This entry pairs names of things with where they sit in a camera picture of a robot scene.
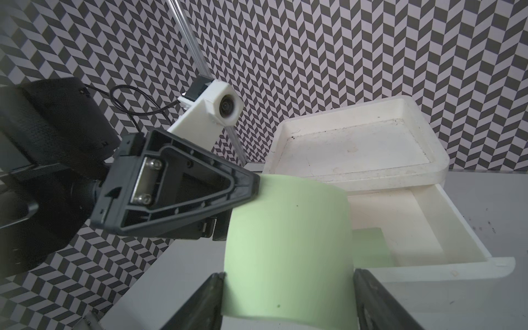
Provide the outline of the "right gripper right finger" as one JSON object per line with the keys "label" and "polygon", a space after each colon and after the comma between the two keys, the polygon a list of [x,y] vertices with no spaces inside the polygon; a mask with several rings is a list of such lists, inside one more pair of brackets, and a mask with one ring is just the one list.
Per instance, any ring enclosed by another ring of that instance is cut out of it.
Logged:
{"label": "right gripper right finger", "polygon": [[416,329],[423,327],[367,269],[353,275],[359,329]]}

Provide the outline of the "white top drawer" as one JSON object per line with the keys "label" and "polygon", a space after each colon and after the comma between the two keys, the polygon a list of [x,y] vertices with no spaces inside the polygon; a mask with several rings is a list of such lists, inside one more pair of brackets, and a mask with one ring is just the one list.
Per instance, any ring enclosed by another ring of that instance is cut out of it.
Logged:
{"label": "white top drawer", "polygon": [[381,282],[473,281],[509,276],[513,257],[495,258],[439,184],[350,195],[353,229],[382,230],[394,266]]}

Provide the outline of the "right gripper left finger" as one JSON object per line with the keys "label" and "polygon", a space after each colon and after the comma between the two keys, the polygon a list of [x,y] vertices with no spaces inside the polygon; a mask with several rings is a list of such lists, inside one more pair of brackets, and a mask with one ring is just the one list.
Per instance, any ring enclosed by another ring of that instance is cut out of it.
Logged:
{"label": "right gripper left finger", "polygon": [[167,321],[161,330],[219,330],[225,272],[214,273]]}

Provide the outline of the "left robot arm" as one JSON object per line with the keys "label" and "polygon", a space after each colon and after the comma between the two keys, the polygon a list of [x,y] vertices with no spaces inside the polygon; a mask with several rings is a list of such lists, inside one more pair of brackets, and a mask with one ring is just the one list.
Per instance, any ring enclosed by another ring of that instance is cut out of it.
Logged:
{"label": "left robot arm", "polygon": [[260,178],[212,152],[243,103],[198,76],[168,129],[119,137],[80,79],[1,88],[1,277],[33,270],[84,224],[123,237],[222,241]]}

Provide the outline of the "green sticky note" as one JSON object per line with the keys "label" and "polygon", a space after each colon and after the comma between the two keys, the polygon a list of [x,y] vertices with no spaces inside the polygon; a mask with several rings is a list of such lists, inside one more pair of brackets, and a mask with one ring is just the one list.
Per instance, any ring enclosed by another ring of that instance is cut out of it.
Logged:
{"label": "green sticky note", "polygon": [[392,268],[395,266],[381,228],[353,230],[352,238],[355,268]]}
{"label": "green sticky note", "polygon": [[262,175],[257,198],[230,219],[223,315],[357,329],[352,243],[344,190]]}

